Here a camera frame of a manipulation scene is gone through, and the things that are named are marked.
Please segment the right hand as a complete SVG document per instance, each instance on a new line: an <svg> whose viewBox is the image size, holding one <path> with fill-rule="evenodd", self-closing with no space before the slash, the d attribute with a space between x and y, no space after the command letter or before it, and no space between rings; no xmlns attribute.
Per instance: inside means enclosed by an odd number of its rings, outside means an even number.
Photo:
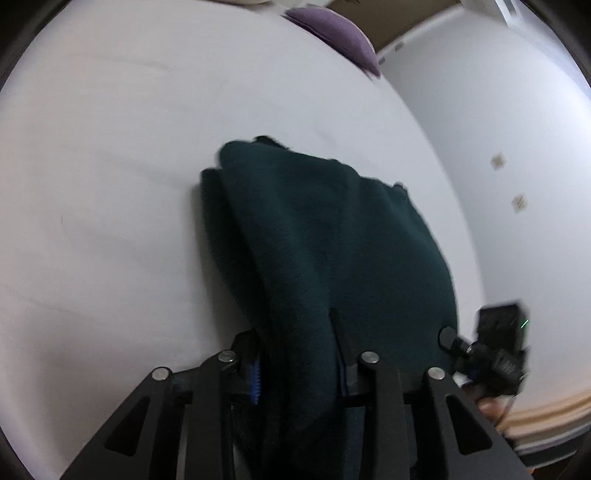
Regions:
<svg viewBox="0 0 591 480"><path fill-rule="evenodd" d="M473 400L483 415L496 427L499 427L509 414L516 400L515 396L487 397L484 388L475 383L466 383L462 386L464 393Z"/></svg>

